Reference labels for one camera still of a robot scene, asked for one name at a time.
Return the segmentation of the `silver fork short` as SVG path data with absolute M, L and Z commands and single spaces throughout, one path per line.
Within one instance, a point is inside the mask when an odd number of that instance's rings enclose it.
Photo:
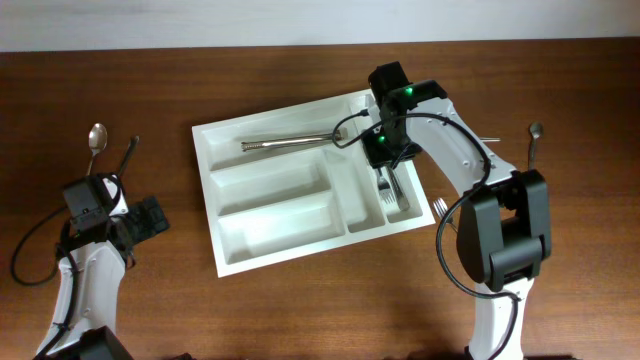
M 389 180 L 385 177 L 384 172 L 381 168 L 376 169 L 377 173 L 377 187 L 379 196 L 382 201 L 386 204 L 393 204 L 396 202 L 394 189 L 389 182 Z

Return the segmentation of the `silver fork long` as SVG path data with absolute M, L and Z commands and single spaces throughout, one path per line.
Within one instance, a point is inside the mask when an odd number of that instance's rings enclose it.
M 435 201 L 432 202 L 432 206 L 433 206 L 433 209 L 436 212 L 436 215 L 440 219 L 443 219 L 444 216 L 446 215 L 447 211 L 448 211 L 448 206 L 447 206 L 446 202 L 444 201 L 444 199 L 443 198 L 437 198 Z M 451 229 L 454 232 L 458 232 L 458 228 L 454 224 L 454 221 L 453 221 L 452 218 L 449 218 L 446 221 L 446 223 L 451 227 Z

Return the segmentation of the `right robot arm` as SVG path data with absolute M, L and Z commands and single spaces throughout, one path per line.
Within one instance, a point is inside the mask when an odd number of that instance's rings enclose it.
M 426 152 L 459 195 L 440 220 L 436 253 L 443 254 L 448 220 L 459 216 L 458 258 L 474 285 L 453 284 L 476 300 L 469 359 L 521 359 L 526 299 L 551 254 L 548 187 L 535 169 L 505 162 L 459 117 L 435 81 L 412 83 L 397 62 L 368 77 L 373 126 L 361 136 L 375 169 L 395 169 Z

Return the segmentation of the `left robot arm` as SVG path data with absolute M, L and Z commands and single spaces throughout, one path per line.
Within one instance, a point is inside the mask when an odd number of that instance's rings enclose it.
M 154 196 L 129 205 L 115 173 L 64 188 L 70 218 L 56 244 L 61 275 L 54 315 L 37 359 L 129 359 L 115 335 L 120 283 L 135 266 L 134 247 L 168 230 Z

